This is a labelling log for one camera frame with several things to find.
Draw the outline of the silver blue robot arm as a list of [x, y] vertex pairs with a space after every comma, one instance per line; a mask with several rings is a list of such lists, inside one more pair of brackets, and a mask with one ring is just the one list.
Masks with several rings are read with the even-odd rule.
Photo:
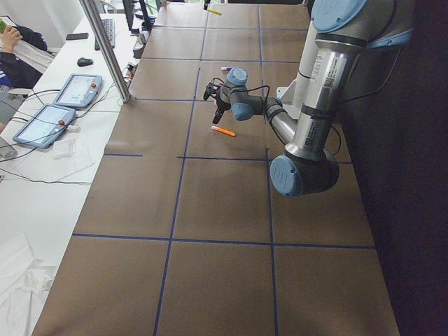
[[280, 97], [259, 97], [246, 87], [247, 72], [231, 69], [226, 81], [211, 81], [218, 123], [230, 111], [238, 121], [262, 115], [284, 145], [270, 178], [278, 193], [297, 197], [331, 189], [339, 177], [326, 150], [342, 91], [361, 53], [399, 46], [412, 36], [413, 1], [315, 1], [296, 79]]

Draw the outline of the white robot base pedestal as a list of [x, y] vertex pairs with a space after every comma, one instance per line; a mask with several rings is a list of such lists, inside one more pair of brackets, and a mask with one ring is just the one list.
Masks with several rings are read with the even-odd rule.
[[313, 23], [310, 22], [296, 79], [288, 87], [278, 87], [276, 89], [277, 97], [282, 102], [288, 115], [294, 120], [297, 120], [300, 115], [300, 109], [305, 101], [307, 88], [318, 53], [318, 47], [314, 41], [315, 37], [316, 29]]

